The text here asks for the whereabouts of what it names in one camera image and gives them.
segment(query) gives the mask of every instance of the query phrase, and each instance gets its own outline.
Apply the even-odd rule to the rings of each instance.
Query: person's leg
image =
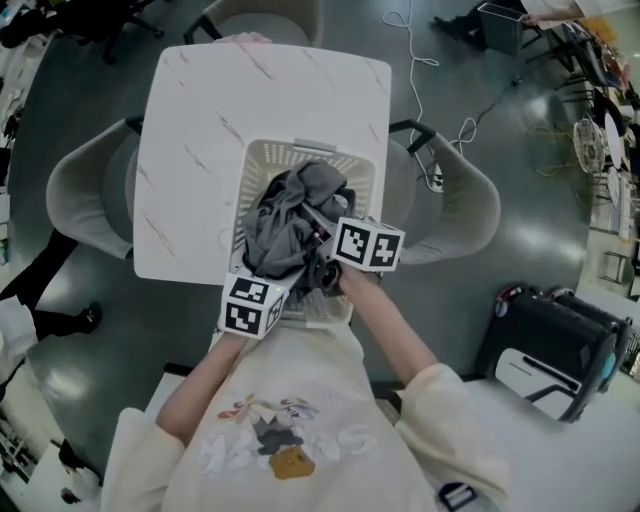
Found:
[[[484,50],[487,44],[485,42],[484,27],[482,25],[480,12],[478,12],[478,7],[485,3],[491,3],[522,13],[527,12],[521,0],[491,0],[490,2],[480,2],[476,4],[466,16],[457,16],[451,21],[444,21],[441,18],[435,17],[434,22],[438,28],[448,35],[456,39],[462,39],[479,50]]]
[[[54,229],[47,247],[0,292],[0,300],[15,295],[21,304],[33,311],[45,289],[77,245],[76,240]]]
[[[479,2],[466,15],[456,16],[450,21],[445,21],[438,16],[433,18],[433,20],[437,27],[449,33],[449,35],[453,35],[452,33],[450,33],[452,31],[457,32],[457,35],[472,32],[480,25],[480,14],[478,14],[478,7],[480,7],[484,3],[485,2]]]
[[[68,336],[76,332],[89,334],[100,323],[102,309],[97,302],[92,302],[87,309],[76,316],[37,310],[32,311],[31,316],[36,327],[36,336],[38,341],[41,341],[50,334],[55,336]]]

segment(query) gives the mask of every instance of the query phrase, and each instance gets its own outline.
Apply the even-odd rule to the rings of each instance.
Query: sleeve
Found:
[[[580,7],[580,10],[584,14],[585,18],[595,18],[596,16],[601,16],[605,13],[605,11],[617,10],[613,9],[604,9],[602,0],[574,0],[576,5]]]
[[[120,414],[102,489],[102,512],[151,512],[164,494],[184,446],[136,409]]]
[[[400,393],[396,429],[418,463],[443,483],[463,482],[508,507],[508,466],[476,417],[471,397],[448,366],[421,371]]]

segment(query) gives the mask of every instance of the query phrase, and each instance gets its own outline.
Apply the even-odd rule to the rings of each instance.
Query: white sweatshirt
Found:
[[[417,375],[394,428],[362,360],[346,326],[275,329],[241,356],[186,450],[140,411],[123,411],[102,511],[432,512],[449,482],[506,510],[505,459],[453,371]]]

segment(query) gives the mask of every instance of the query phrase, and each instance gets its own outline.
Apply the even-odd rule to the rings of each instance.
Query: plastic basket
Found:
[[[522,49],[524,14],[499,5],[478,7],[487,46],[500,53],[517,57]]]
[[[349,188],[356,193],[355,214],[369,214],[374,188],[375,166],[364,158],[340,153],[333,146],[307,141],[280,142],[276,140],[254,140],[247,147],[236,215],[233,224],[233,251],[245,242],[242,219],[255,199],[264,192],[270,181],[280,173],[288,171],[301,162],[324,160],[333,165],[347,178]],[[296,304],[287,301],[281,324],[287,326],[323,328],[327,324],[348,322],[353,306],[344,297],[325,297],[322,291],[313,290]]]

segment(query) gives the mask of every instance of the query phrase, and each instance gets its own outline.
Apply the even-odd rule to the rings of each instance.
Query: black pants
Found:
[[[75,240],[54,230],[44,251],[0,292],[0,300],[15,296],[29,308],[38,341],[49,334],[66,336],[87,329],[87,320],[81,315],[70,316],[35,309],[45,289],[77,245]]]
[[[477,4],[469,14],[466,16],[457,16],[452,23],[455,27],[462,32],[476,32],[477,37],[484,41],[484,28],[482,27],[482,21],[480,19],[480,13],[478,12],[478,7],[487,2],[480,2]],[[488,3],[493,5],[498,5],[500,7],[506,7],[507,9],[513,9],[514,11],[519,11],[524,14],[527,13],[527,10],[522,5],[520,0],[490,0]]]

